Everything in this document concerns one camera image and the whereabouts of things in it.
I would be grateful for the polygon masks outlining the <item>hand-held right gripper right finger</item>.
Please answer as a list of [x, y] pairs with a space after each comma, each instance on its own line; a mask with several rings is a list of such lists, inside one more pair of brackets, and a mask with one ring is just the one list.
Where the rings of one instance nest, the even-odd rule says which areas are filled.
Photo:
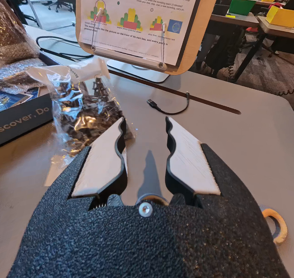
[[196, 195], [221, 195], [201, 142], [170, 116], [165, 118], [167, 157], [165, 184], [173, 195], [182, 194], [186, 203]]

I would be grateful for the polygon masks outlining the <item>large yellow bin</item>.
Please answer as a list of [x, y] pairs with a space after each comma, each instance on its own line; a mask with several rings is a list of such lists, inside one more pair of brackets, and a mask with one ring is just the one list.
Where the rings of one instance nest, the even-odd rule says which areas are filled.
[[272, 25], [293, 28], [294, 11], [290, 9], [279, 8], [277, 6], [271, 6], [267, 12], [266, 21]]

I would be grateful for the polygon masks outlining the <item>white stand base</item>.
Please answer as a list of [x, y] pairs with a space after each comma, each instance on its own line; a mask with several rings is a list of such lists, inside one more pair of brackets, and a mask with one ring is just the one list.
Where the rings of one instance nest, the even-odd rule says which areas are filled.
[[147, 68], [135, 66], [128, 63], [123, 63], [123, 62], [112, 60], [112, 59], [109, 59], [106, 62], [106, 64], [107, 66], [115, 70], [119, 70], [126, 74], [133, 75], [138, 78], [142, 78], [154, 83], [162, 83], [170, 76], [169, 74], [166, 74], [166, 73], [150, 70]]

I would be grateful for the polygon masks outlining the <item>background grey desk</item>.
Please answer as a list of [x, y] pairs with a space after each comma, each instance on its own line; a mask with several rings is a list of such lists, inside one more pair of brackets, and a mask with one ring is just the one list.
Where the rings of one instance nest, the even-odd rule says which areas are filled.
[[233, 25], [238, 25], [242, 27], [258, 27], [259, 21], [257, 18], [252, 14], [252, 12], [249, 12], [248, 15], [239, 15], [239, 14], [232, 14], [231, 16], [222, 16], [222, 15], [215, 15], [211, 14], [210, 17], [211, 21], [217, 21], [222, 23], [228, 23]]
[[256, 18], [259, 22], [260, 28], [263, 30], [264, 33], [278, 37], [291, 39], [294, 38], [294, 28], [272, 25], [266, 20], [266, 17], [263, 16], [256, 16]]

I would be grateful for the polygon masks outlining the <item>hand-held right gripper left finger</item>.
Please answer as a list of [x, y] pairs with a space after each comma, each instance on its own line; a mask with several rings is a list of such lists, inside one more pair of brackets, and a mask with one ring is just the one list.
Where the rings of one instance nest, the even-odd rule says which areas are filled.
[[121, 117], [90, 145], [72, 198], [93, 196], [99, 202], [107, 202], [109, 196], [122, 194], [128, 183], [123, 156], [125, 133], [126, 120]]

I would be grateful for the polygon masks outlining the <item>instruction sheet on stand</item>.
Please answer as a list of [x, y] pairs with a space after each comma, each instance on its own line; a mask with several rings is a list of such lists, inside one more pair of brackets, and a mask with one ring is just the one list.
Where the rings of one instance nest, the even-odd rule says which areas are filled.
[[172, 66], [164, 62], [156, 62], [150, 59], [139, 58], [134, 55], [124, 54], [113, 50], [96, 48], [95, 46], [90, 46], [80, 42], [81, 0], [76, 0], [76, 37], [81, 48], [87, 53], [159, 71], [169, 75], [180, 75], [189, 70], [196, 59], [196, 54], [200, 47], [202, 38], [204, 37], [215, 1], [216, 0], [197, 0], [197, 11], [195, 11], [195, 15], [191, 17], [186, 42], [182, 47], [182, 56], [179, 58], [179, 63], [176, 66]]

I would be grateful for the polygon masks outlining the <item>clear bag of grey pieces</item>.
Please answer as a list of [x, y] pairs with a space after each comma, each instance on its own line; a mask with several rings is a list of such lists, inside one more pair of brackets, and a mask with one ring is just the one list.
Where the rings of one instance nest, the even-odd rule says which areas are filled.
[[49, 90], [61, 167], [124, 116], [110, 90], [107, 65], [98, 56], [67, 66], [29, 67], [25, 72]]

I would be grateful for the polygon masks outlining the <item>bubble wrap packet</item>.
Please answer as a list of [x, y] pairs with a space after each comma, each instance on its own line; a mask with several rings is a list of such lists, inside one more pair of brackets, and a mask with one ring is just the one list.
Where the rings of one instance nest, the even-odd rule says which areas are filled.
[[9, 94], [24, 93], [42, 84], [32, 79], [26, 70], [46, 66], [40, 51], [26, 33], [5, 0], [0, 2], [0, 89]]

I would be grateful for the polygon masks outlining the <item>printed instruction sheet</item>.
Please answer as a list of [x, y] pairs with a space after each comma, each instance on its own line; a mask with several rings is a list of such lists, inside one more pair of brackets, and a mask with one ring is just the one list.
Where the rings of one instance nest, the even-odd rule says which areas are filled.
[[79, 41], [176, 66], [197, 5], [197, 0], [81, 0]]

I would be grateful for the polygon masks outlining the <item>blue robot kit box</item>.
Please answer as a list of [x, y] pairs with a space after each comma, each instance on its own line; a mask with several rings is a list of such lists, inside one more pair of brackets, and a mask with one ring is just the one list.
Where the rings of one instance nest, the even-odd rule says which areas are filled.
[[46, 87], [39, 97], [0, 112], [0, 145], [4, 145], [53, 120], [52, 101]]

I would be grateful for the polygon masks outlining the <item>green plastic bin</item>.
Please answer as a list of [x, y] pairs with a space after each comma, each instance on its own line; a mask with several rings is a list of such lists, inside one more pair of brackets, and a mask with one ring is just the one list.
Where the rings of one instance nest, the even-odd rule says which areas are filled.
[[255, 3], [256, 0], [232, 0], [228, 13], [247, 16]]

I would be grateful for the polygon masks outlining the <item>black backpack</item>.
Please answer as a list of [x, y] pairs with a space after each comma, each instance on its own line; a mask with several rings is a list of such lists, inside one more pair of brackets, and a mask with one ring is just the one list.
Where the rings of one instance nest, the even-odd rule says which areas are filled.
[[227, 35], [221, 35], [216, 44], [208, 52], [205, 63], [211, 68], [213, 77], [219, 70], [232, 67], [239, 53], [245, 36], [245, 29], [237, 27]]

